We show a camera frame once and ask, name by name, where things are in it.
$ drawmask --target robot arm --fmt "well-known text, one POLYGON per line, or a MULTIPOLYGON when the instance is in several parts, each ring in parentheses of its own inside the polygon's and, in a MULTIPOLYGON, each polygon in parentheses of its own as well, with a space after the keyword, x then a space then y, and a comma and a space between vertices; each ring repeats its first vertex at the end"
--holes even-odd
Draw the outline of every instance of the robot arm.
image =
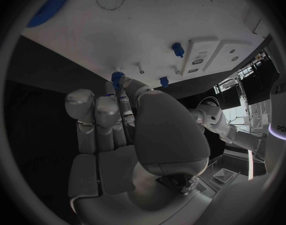
POLYGON ((213 133, 219 134, 220 139, 224 142, 234 143, 252 151, 259 159, 265 159, 267 137, 237 131, 234 125, 227 124, 226 117, 220 107, 211 104, 200 104, 196 109, 189 109, 189 112, 198 124, 213 133))

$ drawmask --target purple light strip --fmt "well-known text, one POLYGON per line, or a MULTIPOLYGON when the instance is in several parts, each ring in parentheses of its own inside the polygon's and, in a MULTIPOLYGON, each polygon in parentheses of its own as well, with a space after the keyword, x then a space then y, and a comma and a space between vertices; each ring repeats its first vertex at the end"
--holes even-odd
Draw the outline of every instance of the purple light strip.
POLYGON ((286 140, 286 137, 277 135, 274 131, 272 131, 272 129, 271 129, 271 124, 269 124, 268 130, 269 130, 269 132, 270 132, 273 136, 275 136, 275 137, 277 137, 277 138, 279 138, 279 139, 282 139, 282 140, 286 140))

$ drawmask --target blue plastic part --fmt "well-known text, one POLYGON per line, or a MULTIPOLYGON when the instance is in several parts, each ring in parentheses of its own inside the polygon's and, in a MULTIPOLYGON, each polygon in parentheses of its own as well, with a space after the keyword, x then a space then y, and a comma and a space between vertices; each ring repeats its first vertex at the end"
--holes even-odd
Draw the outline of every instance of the blue plastic part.
POLYGON ((37 27, 52 18, 67 0, 48 0, 28 23, 27 28, 37 27))
POLYGON ((169 80, 166 76, 161 77, 159 80, 160 80, 160 84, 163 86, 163 88, 168 88, 169 80))
POLYGON ((172 49, 173 49, 173 51, 177 57, 181 57, 181 58, 184 57, 183 55, 184 55, 185 51, 179 42, 174 43, 172 45, 172 49))
POLYGON ((115 89, 120 89, 120 86, 119 86, 119 80, 122 76, 125 76, 125 74, 121 71, 115 71, 113 74, 112 74, 112 77, 111 77, 111 81, 113 83, 113 86, 115 89))

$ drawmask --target metal grate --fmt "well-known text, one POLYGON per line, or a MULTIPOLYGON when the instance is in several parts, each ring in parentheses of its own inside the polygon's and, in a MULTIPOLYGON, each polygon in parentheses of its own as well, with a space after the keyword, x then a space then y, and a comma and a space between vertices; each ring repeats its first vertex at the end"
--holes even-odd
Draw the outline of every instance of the metal grate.
POLYGON ((233 171, 222 168, 219 172, 214 174, 213 177, 225 184, 233 175, 234 175, 233 171))

